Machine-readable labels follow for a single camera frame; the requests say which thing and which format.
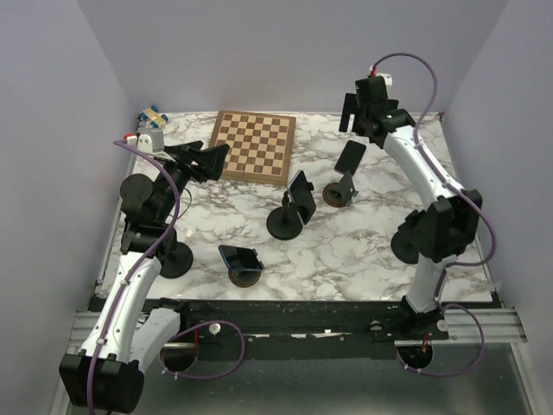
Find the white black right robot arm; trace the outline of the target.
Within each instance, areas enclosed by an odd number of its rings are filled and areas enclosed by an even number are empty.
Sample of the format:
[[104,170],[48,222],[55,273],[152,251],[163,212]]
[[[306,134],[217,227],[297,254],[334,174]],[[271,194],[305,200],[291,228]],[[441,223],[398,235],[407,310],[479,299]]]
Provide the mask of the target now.
[[410,339],[426,332],[440,317],[439,298],[448,267],[475,238],[482,196],[466,190],[438,163],[420,138],[416,121],[388,96],[382,75],[356,80],[354,93],[344,99],[341,132],[366,137],[401,168],[418,194],[422,209],[409,214],[392,239],[417,256],[416,274],[399,306],[397,327]]

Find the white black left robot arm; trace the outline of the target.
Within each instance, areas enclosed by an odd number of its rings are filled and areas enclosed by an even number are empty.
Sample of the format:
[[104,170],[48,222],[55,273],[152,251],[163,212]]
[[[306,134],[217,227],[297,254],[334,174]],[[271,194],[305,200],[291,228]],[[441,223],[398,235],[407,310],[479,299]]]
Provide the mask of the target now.
[[196,141],[165,150],[168,160],[162,163],[143,157],[158,169],[156,179],[132,174],[120,185],[124,233],[116,278],[90,335],[60,362],[70,402],[90,413],[133,412],[156,351],[168,338],[180,342],[191,333],[190,318],[172,307],[155,310],[141,328],[137,322],[157,277],[179,278],[190,270],[193,252],[175,229],[181,194],[191,180],[219,180],[230,147],[205,148]]

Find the black phone with purple edge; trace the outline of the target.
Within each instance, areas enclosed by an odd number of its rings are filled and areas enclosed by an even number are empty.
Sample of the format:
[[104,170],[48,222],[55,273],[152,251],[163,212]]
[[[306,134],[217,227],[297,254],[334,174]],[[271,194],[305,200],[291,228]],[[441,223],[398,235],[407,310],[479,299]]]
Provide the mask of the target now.
[[341,174],[349,172],[352,176],[355,174],[359,164],[365,154],[366,145],[357,141],[348,140],[338,161],[334,166],[334,170]]

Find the blue-edged black phone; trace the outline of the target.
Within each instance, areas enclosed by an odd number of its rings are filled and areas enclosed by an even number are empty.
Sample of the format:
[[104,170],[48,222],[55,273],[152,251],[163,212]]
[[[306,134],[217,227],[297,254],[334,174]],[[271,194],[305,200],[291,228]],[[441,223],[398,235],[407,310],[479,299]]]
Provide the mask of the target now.
[[228,270],[262,271],[264,269],[255,249],[219,245],[218,250]]

